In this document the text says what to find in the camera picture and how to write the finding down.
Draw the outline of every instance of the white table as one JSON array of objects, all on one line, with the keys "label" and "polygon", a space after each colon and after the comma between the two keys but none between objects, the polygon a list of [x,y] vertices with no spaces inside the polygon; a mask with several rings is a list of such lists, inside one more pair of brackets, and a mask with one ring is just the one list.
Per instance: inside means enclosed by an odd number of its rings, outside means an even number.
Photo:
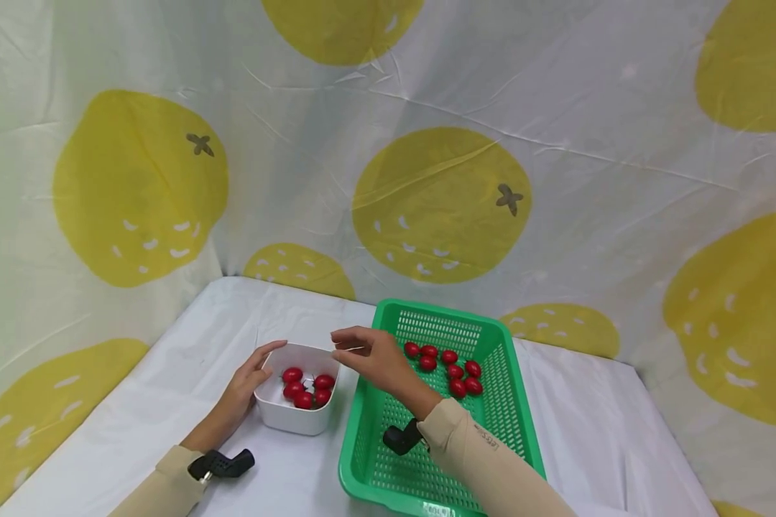
[{"label": "white table", "polygon": [[[105,516],[207,414],[238,365],[274,339],[331,348],[374,308],[253,279],[209,285],[147,357],[6,502],[0,517]],[[581,516],[715,516],[631,367],[517,341],[550,484]],[[210,486],[193,516],[393,516],[351,500],[337,467],[356,374],[329,429],[268,429],[254,412],[223,448],[257,466]]]}]

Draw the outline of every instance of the right hand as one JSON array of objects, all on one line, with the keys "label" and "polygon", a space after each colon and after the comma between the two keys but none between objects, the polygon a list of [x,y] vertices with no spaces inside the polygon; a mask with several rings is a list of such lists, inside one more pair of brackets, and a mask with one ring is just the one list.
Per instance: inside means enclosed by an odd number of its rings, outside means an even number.
[{"label": "right hand", "polygon": [[334,359],[398,399],[417,419],[424,420],[442,401],[443,397],[411,369],[392,334],[376,328],[350,327],[332,332],[331,339],[336,344]]}]

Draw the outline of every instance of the fabric backdrop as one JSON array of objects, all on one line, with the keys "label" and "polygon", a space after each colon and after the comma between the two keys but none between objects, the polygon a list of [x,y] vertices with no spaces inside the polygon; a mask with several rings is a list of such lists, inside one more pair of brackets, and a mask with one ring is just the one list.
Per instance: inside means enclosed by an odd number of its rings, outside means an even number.
[{"label": "fabric backdrop", "polygon": [[0,0],[0,504],[222,274],[632,364],[776,516],[776,0]]}]

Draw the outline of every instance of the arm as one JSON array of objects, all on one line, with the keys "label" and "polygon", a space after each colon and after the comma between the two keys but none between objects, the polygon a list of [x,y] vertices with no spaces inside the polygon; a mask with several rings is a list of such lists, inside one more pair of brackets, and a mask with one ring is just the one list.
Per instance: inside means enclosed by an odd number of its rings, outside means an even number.
[{"label": "arm", "polygon": [[411,369],[388,332],[351,327],[331,334],[333,357],[397,398],[420,423],[431,458],[463,483],[490,517],[574,517],[533,468],[444,399]]},{"label": "arm", "polygon": [[241,425],[255,399],[253,392],[270,377],[262,370],[267,354],[286,341],[258,347],[236,370],[213,410],[180,443],[171,448],[152,474],[115,508],[109,517],[185,517],[198,504],[206,485],[187,472],[190,463],[217,450]]}]

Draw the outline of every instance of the hand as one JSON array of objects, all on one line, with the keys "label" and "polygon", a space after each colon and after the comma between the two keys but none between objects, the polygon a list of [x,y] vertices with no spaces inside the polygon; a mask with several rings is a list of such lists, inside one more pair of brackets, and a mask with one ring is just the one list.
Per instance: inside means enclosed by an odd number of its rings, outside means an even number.
[{"label": "hand", "polygon": [[262,370],[264,359],[286,344],[287,340],[283,339],[258,347],[236,370],[213,410],[181,442],[181,447],[208,452],[224,445],[256,403],[253,392],[273,374],[269,369]]},{"label": "hand", "polygon": [[395,397],[417,420],[425,420],[442,401],[443,397],[411,369],[392,334],[375,328],[350,327],[332,332],[331,339],[337,348],[334,359]]}]

